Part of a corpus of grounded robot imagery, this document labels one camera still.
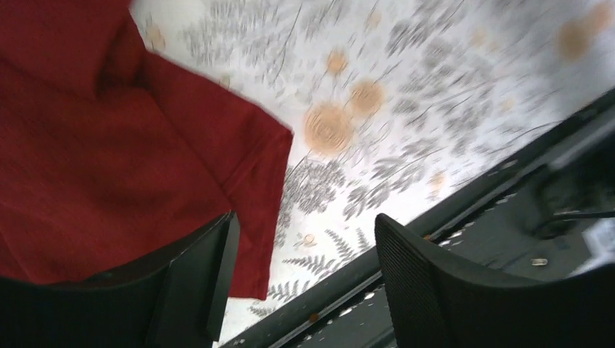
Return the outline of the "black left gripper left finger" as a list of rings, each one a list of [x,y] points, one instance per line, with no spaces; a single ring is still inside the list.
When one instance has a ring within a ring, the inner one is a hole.
[[[239,245],[228,212],[190,235],[84,281],[1,280],[3,347],[211,347]]]

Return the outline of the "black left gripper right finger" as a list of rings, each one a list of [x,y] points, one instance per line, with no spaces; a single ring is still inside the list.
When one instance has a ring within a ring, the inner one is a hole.
[[[399,347],[612,347],[614,264],[543,282],[477,264],[380,214],[375,220]]]

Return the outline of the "red cloth napkin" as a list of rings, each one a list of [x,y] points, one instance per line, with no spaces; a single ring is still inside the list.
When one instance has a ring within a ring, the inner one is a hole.
[[[80,281],[228,211],[264,299],[292,132],[147,51],[127,1],[1,3],[1,274]]]

